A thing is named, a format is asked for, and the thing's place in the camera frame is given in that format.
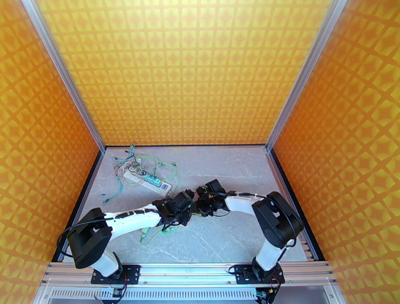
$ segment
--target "floor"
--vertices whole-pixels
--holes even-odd
[[[195,191],[215,178],[227,191],[268,194],[279,190],[261,145],[138,147],[135,153],[176,162],[180,186],[175,193],[188,188]],[[107,149],[79,218],[96,207],[104,212],[122,212],[160,198],[141,185],[126,185],[119,196],[103,205],[104,196],[100,194],[119,188],[114,157],[128,157],[127,149]],[[141,234],[136,230],[122,235],[111,241],[108,249],[116,252],[122,263],[242,263],[251,262],[265,240],[257,220],[240,212],[225,217],[193,216],[188,226],[180,226],[167,235],[158,233],[148,245],[140,244]],[[307,261],[299,241],[286,251],[282,261]]]

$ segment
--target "vent grille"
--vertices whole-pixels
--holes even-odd
[[[87,300],[95,297],[102,300],[113,300],[113,288],[79,288],[53,287],[52,299]],[[255,288],[133,288],[123,297],[125,300],[255,300]]]

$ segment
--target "power strip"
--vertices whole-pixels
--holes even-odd
[[[134,172],[130,172],[129,170],[126,171],[123,174],[123,177],[128,180],[131,181],[132,183],[136,183],[136,184],[140,184],[142,186],[145,186],[147,189],[153,191],[154,193],[157,193],[159,196],[162,196],[163,198],[165,198],[166,196],[171,195],[171,188],[172,185],[170,183],[167,183],[165,181],[159,180],[157,179],[157,181],[155,182],[157,185],[160,186],[156,186],[150,182],[148,182],[147,180],[145,180],[146,177],[144,178],[140,178],[140,175],[134,173]],[[149,175],[149,177],[147,178],[148,180],[154,180],[156,179],[154,176]]]

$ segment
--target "yellow wall panel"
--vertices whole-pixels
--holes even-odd
[[[399,29],[349,0],[274,147],[351,304],[400,299]]]
[[[24,7],[0,1],[0,303],[31,303],[97,154]]]
[[[106,145],[265,143],[330,3],[38,1]]]

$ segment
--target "patterned wallpaper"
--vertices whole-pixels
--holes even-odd
[[[37,1],[106,145],[264,144],[331,0]]]
[[[400,299],[400,2],[349,0],[275,151],[350,304]]]
[[[0,1],[0,303],[31,303],[97,154],[19,1]]]

